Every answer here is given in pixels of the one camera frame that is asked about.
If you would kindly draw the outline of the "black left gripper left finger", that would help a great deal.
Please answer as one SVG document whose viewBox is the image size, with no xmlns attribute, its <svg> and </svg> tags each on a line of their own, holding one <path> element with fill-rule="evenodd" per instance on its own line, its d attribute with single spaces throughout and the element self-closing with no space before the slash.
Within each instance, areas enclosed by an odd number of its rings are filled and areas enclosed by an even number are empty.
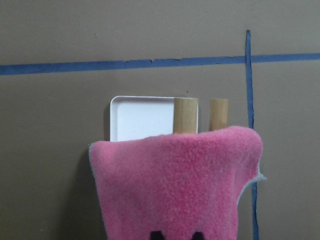
<svg viewBox="0 0 320 240">
<path fill-rule="evenodd" d="M 149 234 L 149 239 L 150 240 L 165 240 L 163 230 L 164 230 L 163 226 L 160 226 L 157 229 L 151 230 L 150 234 Z"/>
</svg>

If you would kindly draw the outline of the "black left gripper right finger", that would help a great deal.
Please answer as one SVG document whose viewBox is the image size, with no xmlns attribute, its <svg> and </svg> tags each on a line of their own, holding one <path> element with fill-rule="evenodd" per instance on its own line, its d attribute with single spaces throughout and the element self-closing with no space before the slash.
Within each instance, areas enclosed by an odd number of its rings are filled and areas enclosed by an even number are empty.
<svg viewBox="0 0 320 240">
<path fill-rule="evenodd" d="M 203 228 L 196 226 L 192 228 L 191 240 L 205 240 L 205 235 L 203 233 Z"/>
</svg>

